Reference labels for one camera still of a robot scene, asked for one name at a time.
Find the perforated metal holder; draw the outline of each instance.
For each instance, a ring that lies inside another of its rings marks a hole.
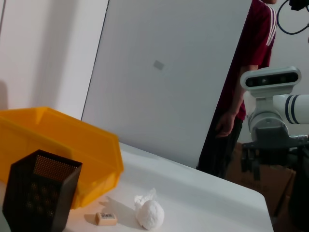
[[[2,210],[11,231],[63,231],[81,169],[42,150],[12,164]]]

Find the cardboard box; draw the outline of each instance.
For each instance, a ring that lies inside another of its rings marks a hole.
[[[286,187],[286,191],[285,191],[285,195],[286,196],[291,196],[293,193],[293,186],[294,186],[294,181],[295,181],[295,177],[296,177],[296,171],[292,171],[292,176],[291,179]]]
[[[241,171],[241,144],[234,150],[234,158],[226,174],[226,180],[260,192],[266,200],[269,214],[275,216],[282,197],[291,183],[293,171],[282,166],[260,166],[260,181],[255,181],[253,173]]]
[[[288,212],[289,202],[290,202],[290,196],[285,196],[282,202],[282,205],[280,206],[280,210],[278,213],[278,219],[282,218],[283,215],[286,214],[286,212]]]

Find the eraser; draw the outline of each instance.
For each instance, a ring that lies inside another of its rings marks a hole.
[[[97,213],[96,223],[98,226],[114,226],[117,224],[117,218],[112,213]]]

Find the person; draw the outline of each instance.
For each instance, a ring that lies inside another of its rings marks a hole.
[[[277,0],[252,0],[230,70],[217,104],[197,169],[224,178],[246,116],[245,90],[240,77],[246,71],[269,66],[275,40],[277,14],[268,4]]]

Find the white crumpled paper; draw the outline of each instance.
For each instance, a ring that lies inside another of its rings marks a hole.
[[[135,216],[141,226],[147,230],[158,229],[164,221],[164,210],[156,201],[156,190],[153,188],[146,196],[136,196]]]

